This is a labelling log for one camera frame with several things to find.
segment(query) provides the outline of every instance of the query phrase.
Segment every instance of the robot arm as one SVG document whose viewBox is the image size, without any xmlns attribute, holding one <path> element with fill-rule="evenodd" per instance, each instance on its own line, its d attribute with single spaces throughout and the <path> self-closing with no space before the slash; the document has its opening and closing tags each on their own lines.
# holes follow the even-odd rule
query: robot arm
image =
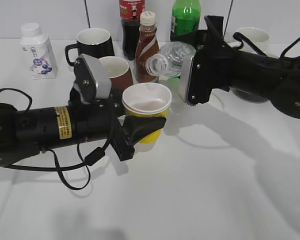
<svg viewBox="0 0 300 240">
<path fill-rule="evenodd" d="M 162 129 L 164 117 L 142 118 L 126 116 L 121 126 L 118 117 L 125 115 L 122 92 L 112 89 L 112 84 L 98 59 L 82 54 L 74 66 L 76 76 L 70 92 L 69 105 L 18 111 L 12 105 L 0 103 L 0 167 L 57 172 L 56 168 L 12 165 L 22 159 L 79 143 L 107 139 L 77 166 L 62 167 L 70 171 L 92 166 L 105 155 L 111 145 L 120 161 L 132 159 L 134 145 L 147 135 Z"/>
<path fill-rule="evenodd" d="M 224 42 L 223 17 L 206 16 L 208 29 L 197 34 L 195 55 L 183 60 L 179 95 L 190 106 L 209 101 L 212 89 L 238 89 L 269 99 L 282 113 L 300 119 L 300 56 L 279 59 L 266 56 L 238 34 L 259 54 L 239 51 Z"/>
</svg>

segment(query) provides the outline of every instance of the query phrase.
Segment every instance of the clear plastic bottle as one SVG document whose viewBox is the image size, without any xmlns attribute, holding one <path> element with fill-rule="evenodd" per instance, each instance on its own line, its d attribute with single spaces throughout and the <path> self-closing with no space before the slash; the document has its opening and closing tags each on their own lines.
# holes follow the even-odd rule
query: clear plastic bottle
<svg viewBox="0 0 300 240">
<path fill-rule="evenodd" d="M 164 45 L 159 53 L 148 58 L 145 68 L 151 76 L 179 77 L 184 56 L 194 55 L 196 49 L 190 44 L 175 41 Z"/>
</svg>

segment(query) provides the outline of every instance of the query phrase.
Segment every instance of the red bottle label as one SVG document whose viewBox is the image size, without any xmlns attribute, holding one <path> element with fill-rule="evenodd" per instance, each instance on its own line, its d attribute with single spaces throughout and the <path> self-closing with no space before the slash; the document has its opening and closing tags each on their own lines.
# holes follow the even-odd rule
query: red bottle label
<svg viewBox="0 0 300 240">
<path fill-rule="evenodd" d="M 120 0 L 120 16 L 125 20 L 140 21 L 145 6 L 145 0 Z"/>
</svg>

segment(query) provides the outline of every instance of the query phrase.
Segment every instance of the green soda bottle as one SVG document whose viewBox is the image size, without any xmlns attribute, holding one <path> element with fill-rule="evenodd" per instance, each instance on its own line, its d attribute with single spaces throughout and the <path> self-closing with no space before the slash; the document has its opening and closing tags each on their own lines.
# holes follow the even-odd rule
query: green soda bottle
<svg viewBox="0 0 300 240">
<path fill-rule="evenodd" d="M 176 0 L 172 9 L 170 40 L 198 30 L 201 10 L 199 0 Z"/>
</svg>

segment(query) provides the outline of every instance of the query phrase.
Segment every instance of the white bottle cap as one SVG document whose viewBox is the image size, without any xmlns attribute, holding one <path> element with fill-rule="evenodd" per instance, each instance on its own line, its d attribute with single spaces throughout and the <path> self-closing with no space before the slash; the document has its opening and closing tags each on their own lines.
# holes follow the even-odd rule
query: white bottle cap
<svg viewBox="0 0 300 240">
<path fill-rule="evenodd" d="M 140 22 L 145 26 L 152 26 L 156 24 L 156 14 L 152 11 L 144 11 L 141 13 Z"/>
<path fill-rule="evenodd" d="M 26 23 L 21 26 L 22 35 L 25 37 L 37 37 L 42 34 L 41 27 L 36 22 Z"/>
</svg>

